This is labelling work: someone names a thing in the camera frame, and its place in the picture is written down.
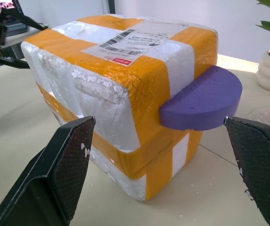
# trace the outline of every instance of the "barcode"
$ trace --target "barcode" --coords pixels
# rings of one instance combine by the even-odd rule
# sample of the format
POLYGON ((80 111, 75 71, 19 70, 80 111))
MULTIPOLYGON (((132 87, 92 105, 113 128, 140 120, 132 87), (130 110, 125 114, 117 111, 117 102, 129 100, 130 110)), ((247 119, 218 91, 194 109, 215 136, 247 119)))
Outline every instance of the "barcode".
POLYGON ((126 36, 128 36, 130 33, 134 32, 133 29, 128 29, 125 32, 122 32, 121 34, 118 34, 116 37, 110 39, 109 41, 106 41, 105 43, 101 44, 100 47, 105 48, 109 45, 113 45, 121 40, 123 40, 126 36))
POLYGON ((106 49, 110 50, 110 51, 115 51, 115 52, 118 52, 118 53, 126 53, 126 54, 129 54, 129 55, 140 55, 142 54, 141 51, 129 51, 128 49, 119 49, 119 48, 114 48, 114 47, 105 47, 106 49))

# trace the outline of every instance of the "purple semicircle foam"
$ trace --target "purple semicircle foam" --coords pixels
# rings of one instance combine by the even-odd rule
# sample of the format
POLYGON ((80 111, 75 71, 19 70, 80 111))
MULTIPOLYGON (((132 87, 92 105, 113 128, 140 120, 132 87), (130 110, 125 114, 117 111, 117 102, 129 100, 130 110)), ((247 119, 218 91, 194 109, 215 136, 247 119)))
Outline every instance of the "purple semicircle foam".
POLYGON ((162 125, 177 130, 208 130, 223 125, 237 110, 243 87, 237 76, 212 66, 160 108, 162 125))

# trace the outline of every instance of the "white wall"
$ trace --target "white wall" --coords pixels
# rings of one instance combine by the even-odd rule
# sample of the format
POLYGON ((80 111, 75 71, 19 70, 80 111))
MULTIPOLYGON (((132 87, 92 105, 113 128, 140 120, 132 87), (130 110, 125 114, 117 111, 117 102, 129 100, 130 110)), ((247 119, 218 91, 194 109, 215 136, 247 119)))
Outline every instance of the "white wall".
POLYGON ((108 13, 104 0, 19 0, 26 16, 50 27, 108 13))
POLYGON ((115 0, 116 13, 202 24, 219 33, 219 53, 259 62, 270 49, 270 32, 257 26, 270 9, 256 0, 115 0))

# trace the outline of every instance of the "red logo on label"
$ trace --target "red logo on label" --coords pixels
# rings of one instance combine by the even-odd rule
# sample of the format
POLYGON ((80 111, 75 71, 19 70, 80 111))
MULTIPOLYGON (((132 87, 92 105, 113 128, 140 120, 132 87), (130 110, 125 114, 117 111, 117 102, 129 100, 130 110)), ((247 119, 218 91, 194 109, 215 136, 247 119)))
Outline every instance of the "red logo on label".
POLYGON ((125 59, 121 59, 121 58, 114 58, 113 61, 117 62, 117 63, 121 63, 123 65, 130 65, 132 63, 132 61, 130 61, 130 60, 125 60, 125 59))

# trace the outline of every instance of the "purple foam piece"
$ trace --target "purple foam piece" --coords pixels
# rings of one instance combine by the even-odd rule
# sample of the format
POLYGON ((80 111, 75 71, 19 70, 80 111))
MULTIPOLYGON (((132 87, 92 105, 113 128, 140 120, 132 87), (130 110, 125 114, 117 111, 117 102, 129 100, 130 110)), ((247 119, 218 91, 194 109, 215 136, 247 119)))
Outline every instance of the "purple foam piece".
POLYGON ((162 125, 177 130, 208 130, 223 125, 237 110, 243 87, 226 69, 212 66, 160 108, 162 125))

